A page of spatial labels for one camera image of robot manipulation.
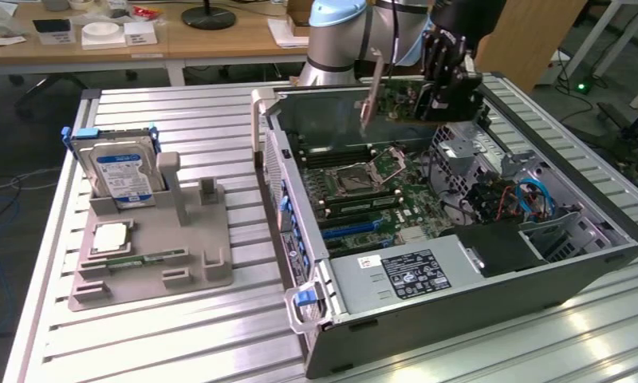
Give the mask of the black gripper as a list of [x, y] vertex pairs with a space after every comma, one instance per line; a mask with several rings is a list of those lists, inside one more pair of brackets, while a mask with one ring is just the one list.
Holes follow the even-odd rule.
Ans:
[[433, 94], [473, 90], [482, 80], [474, 58], [478, 44], [498, 23], [505, 0], [437, 1], [424, 33], [422, 75]]

